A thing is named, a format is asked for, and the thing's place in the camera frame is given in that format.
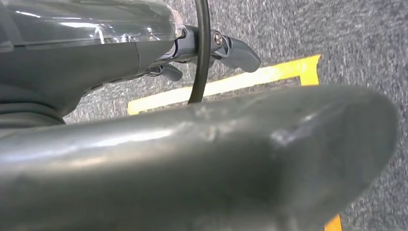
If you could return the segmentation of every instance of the black cable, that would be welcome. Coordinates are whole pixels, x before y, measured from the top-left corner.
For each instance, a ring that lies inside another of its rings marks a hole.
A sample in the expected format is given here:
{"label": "black cable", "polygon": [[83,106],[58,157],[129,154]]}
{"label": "black cable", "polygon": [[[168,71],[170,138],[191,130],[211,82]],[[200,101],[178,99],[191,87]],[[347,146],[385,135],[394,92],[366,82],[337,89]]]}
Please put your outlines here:
{"label": "black cable", "polygon": [[208,1],[195,0],[195,7],[199,29],[198,61],[189,103],[199,103],[203,100],[208,69],[210,68],[211,24]]}

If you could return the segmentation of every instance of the yellow floor marking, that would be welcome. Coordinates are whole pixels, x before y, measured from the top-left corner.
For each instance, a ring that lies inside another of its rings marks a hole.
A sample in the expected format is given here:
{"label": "yellow floor marking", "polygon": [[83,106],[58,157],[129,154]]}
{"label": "yellow floor marking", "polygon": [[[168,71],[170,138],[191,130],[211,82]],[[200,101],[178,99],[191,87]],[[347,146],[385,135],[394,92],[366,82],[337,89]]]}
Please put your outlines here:
{"label": "yellow floor marking", "polygon": [[340,220],[340,215],[337,215],[333,220],[331,220],[324,227],[324,231],[342,231],[342,223]]}
{"label": "yellow floor marking", "polygon": [[[300,77],[302,85],[316,85],[319,84],[317,74],[319,58],[320,55],[315,55],[304,59],[260,68],[254,73],[243,73],[219,81],[214,81],[207,84],[204,96],[248,88],[293,77]],[[136,115],[139,112],[149,109],[187,101],[190,93],[191,87],[162,92],[129,102],[127,110],[130,115]]]}

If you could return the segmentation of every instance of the screw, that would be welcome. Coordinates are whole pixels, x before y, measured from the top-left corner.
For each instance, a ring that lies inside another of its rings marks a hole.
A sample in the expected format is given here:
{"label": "screw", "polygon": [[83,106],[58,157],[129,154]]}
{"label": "screw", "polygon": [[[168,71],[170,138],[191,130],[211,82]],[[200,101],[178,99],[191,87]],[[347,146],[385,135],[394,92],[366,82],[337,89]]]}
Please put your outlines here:
{"label": "screw", "polygon": [[219,32],[215,32],[213,38],[216,45],[218,46],[222,45],[222,35]]}

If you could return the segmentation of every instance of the black plastic housing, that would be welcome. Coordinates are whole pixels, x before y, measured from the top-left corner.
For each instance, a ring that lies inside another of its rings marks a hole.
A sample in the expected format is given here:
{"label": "black plastic housing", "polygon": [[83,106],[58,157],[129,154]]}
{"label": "black plastic housing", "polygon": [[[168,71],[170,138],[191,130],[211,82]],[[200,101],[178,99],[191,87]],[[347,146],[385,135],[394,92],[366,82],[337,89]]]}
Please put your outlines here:
{"label": "black plastic housing", "polygon": [[0,103],[38,103],[61,116],[84,93],[105,83],[138,77],[174,41],[142,41],[0,53]]}

